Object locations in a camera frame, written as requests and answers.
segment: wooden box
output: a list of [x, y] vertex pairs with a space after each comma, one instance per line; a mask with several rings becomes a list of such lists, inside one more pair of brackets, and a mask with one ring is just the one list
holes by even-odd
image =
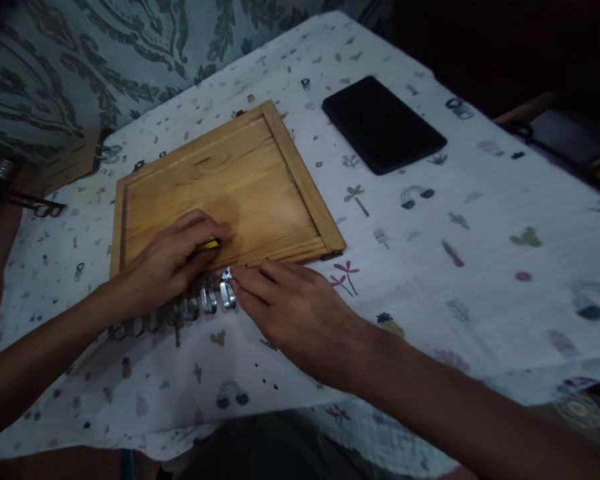
[[194, 208], [231, 226], [209, 271], [346, 247], [271, 101], [118, 181], [111, 276]]

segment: white tablecloth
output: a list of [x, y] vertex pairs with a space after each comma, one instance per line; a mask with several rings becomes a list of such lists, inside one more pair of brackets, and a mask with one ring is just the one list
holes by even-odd
[[[367, 75], [448, 139], [440, 154], [370, 172], [321, 110]], [[311, 267], [356, 312], [524, 404], [600, 381], [600, 196], [454, 98], [343, 14], [308, 20], [112, 134], [99, 172], [53, 195], [69, 206], [60, 218], [25, 212], [0, 350], [108, 279], [116, 180], [272, 99], [348, 245]], [[0, 459], [92, 445], [166, 460], [224, 419], [298, 409], [398, 473], [455, 465], [370, 405], [319, 388], [262, 339], [240, 310], [184, 328], [180, 348], [170, 328], [104, 335], [0, 434]]]

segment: person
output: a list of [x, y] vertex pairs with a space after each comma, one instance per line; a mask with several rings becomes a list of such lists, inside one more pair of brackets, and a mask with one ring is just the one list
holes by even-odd
[[[204, 212], [185, 214], [110, 281], [0, 352], [0, 432], [104, 329], [184, 291], [217, 254], [192, 256], [211, 237], [230, 240]], [[232, 274], [240, 304], [289, 360], [384, 411], [480, 478], [600, 479], [598, 446], [360, 318], [313, 270], [265, 261]]]

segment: smartphone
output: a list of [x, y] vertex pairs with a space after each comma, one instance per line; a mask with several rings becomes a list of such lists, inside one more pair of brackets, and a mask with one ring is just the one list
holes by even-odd
[[374, 77], [326, 98], [322, 110], [376, 175], [428, 157], [447, 144]]

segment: curtain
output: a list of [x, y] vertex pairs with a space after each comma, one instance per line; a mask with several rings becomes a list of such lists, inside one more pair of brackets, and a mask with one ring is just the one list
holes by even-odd
[[0, 152], [40, 163], [334, 9], [386, 35], [393, 0], [13, 2], [0, 11]]

